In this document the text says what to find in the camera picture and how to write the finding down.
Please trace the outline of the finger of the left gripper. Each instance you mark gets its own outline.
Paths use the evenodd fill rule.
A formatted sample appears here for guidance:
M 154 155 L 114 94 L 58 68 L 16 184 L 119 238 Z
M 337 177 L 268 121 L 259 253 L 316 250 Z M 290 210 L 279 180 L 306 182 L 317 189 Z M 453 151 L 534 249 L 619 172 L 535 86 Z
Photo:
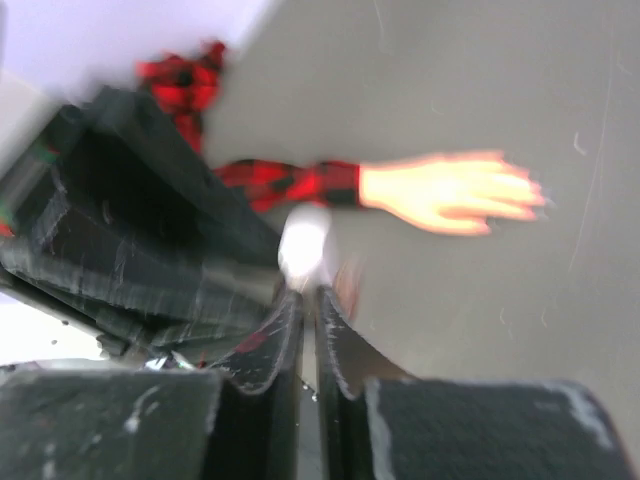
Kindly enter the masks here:
M 208 169 L 150 94 L 102 87 L 87 111 L 98 132 L 122 141 L 163 186 L 195 208 L 197 228 L 214 250 L 239 263 L 277 267 L 280 234 Z
M 155 352 L 215 358 L 252 335 L 268 307 L 213 276 L 231 263 L 272 269 L 279 234 L 246 208 L 210 216 L 126 200 L 3 205 L 1 263 Z

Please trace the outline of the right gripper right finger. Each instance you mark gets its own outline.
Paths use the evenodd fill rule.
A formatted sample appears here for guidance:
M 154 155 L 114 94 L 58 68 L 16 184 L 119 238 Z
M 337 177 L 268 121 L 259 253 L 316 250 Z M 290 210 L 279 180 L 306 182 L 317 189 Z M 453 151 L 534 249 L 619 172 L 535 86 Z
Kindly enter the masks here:
M 607 412 L 559 380 L 422 379 L 316 292 L 323 474 L 328 479 L 635 479 Z

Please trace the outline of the white nail polish cap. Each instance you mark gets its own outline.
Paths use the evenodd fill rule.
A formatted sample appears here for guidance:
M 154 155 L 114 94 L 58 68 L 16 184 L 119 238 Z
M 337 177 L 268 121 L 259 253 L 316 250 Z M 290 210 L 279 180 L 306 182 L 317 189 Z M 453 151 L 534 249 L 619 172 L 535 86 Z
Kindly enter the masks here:
M 332 283 L 337 260 L 327 209 L 303 204 L 290 211 L 281 234 L 278 265 L 286 285 L 300 293 Z

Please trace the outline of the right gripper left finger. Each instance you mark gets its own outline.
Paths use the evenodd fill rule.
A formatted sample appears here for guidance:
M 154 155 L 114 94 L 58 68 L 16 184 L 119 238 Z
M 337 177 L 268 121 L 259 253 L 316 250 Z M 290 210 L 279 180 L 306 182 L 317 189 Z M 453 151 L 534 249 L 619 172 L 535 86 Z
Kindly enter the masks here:
M 51 370 L 1 387 L 5 479 L 292 479 L 302 298 L 212 368 Z

